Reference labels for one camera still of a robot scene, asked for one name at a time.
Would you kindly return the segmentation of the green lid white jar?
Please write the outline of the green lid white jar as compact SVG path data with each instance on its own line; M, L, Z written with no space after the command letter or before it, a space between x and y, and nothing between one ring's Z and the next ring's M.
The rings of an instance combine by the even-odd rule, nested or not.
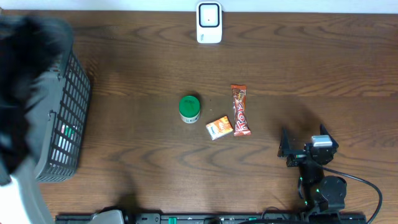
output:
M192 124L199 120L201 106L198 98L192 95L184 96L179 103L179 113L183 122Z

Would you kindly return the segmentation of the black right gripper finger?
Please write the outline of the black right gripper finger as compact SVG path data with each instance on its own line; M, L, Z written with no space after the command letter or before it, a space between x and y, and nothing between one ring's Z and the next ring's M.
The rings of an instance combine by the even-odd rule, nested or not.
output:
M279 150L277 153L278 157L287 157L290 154L291 148L289 144L289 138L287 135L287 130L282 128L282 137L280 140Z
M320 125L320 134L327 135L329 136L330 139L332 139L332 136L330 135L330 133L327 131L326 127L323 124Z

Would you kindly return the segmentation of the small orange snack box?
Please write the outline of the small orange snack box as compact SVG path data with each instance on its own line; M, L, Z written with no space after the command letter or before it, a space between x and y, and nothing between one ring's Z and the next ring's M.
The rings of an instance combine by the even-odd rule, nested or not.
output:
M227 116L208 123L206 129L213 141L233 132L233 127Z

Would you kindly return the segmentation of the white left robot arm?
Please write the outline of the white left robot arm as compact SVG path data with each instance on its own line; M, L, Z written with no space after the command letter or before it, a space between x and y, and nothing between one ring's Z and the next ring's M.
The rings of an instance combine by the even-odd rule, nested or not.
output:
M1 16L1 223L53 223L34 175L26 114L36 83L72 46L60 19Z

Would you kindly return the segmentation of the red chocolate bar wrapper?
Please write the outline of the red chocolate bar wrapper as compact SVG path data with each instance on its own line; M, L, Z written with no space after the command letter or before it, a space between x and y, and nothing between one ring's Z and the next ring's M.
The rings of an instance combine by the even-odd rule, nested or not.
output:
M234 135L247 136L251 134L248 128L247 118L245 114L246 109L246 85L231 85L233 94L233 108L234 108Z

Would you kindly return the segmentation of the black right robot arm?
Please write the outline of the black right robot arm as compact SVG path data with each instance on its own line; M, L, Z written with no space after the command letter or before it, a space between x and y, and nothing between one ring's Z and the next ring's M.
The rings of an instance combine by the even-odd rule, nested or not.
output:
M320 134L312 136L303 149L294 149L287 130L282 130L277 156L286 159L287 167L299 169L298 191L306 203L300 215L306 221L314 220L316 215L337 215L345 207L346 181L324 174L325 165L333 160L338 147L324 125L320 126Z

